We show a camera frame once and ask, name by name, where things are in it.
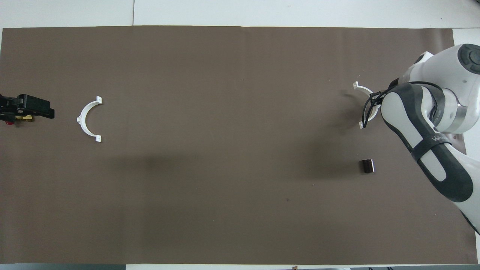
cable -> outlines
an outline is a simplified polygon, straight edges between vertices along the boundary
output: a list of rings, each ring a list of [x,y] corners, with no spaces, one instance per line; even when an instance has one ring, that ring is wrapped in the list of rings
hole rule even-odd
[[[363,125],[363,128],[367,127],[367,123],[368,123],[368,118],[370,117],[370,114],[372,113],[372,109],[377,106],[377,105],[380,105],[383,100],[384,100],[384,97],[386,96],[386,94],[388,94],[388,92],[390,92],[393,88],[397,87],[398,85],[395,84],[396,82],[398,82],[397,80],[393,81],[387,90],[385,91],[378,91],[376,93],[372,93],[370,94],[369,98],[367,99],[367,101],[365,102],[365,105],[363,105],[363,110],[362,110],[362,116],[361,116],[361,122],[362,122],[362,125]],[[442,88],[434,83],[429,83],[429,82],[422,82],[422,81],[414,81],[414,82],[408,82],[410,84],[422,84],[422,85],[430,85],[430,86],[433,86],[437,89],[439,89],[440,91],[442,91]],[[433,98],[433,108],[432,108],[432,111],[430,113],[430,120],[433,118],[433,116],[435,115],[436,111],[437,111],[437,101]]]

white plastic arc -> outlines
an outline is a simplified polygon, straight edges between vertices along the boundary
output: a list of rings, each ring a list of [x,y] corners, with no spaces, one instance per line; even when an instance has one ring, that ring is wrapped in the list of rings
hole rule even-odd
[[[87,133],[90,136],[95,137],[96,142],[101,142],[102,141],[102,136],[93,134],[90,130],[88,130],[87,124],[85,123],[85,119],[86,119],[87,114],[90,111],[90,109],[95,107],[98,104],[102,104],[102,98],[97,96],[95,101],[92,101],[92,102],[88,103],[87,106],[85,106],[85,108],[82,110],[82,112],[80,113],[80,116],[77,117],[77,123],[80,124],[80,126],[82,127],[82,130],[85,133]]]
[[[358,82],[354,82],[353,83],[353,90],[360,90],[362,91],[363,93],[365,93],[368,97],[370,97],[370,94],[373,94],[373,92],[364,87],[364,86],[360,86]],[[371,116],[368,118],[368,121],[372,120],[373,118],[375,118],[375,116],[377,115],[377,112],[378,112],[378,109],[380,108],[380,104],[379,105],[376,105],[374,108],[373,108],[373,113],[371,114]],[[363,123],[362,121],[359,122],[359,126],[360,128],[363,128]]]

brown table surface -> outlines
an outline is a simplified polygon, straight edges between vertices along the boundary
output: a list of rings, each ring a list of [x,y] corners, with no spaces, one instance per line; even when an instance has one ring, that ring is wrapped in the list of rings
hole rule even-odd
[[[473,230],[366,96],[451,29],[4,29],[0,262],[477,263]],[[91,110],[88,127],[76,122]],[[359,161],[374,159],[364,174]]]

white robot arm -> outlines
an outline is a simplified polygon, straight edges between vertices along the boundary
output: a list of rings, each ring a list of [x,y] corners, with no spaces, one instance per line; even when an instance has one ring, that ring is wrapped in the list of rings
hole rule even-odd
[[[480,112],[480,47],[423,53],[388,90],[372,94],[385,123],[433,186],[480,229],[480,161],[457,151],[444,133],[470,129]]]

velcro strap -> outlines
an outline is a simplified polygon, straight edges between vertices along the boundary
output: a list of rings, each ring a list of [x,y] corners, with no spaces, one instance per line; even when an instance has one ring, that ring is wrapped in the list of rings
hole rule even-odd
[[[452,144],[450,140],[445,136],[445,134],[435,133],[430,137],[424,138],[415,146],[410,154],[412,155],[413,159],[418,162],[425,153],[427,153],[432,147],[437,144]]]

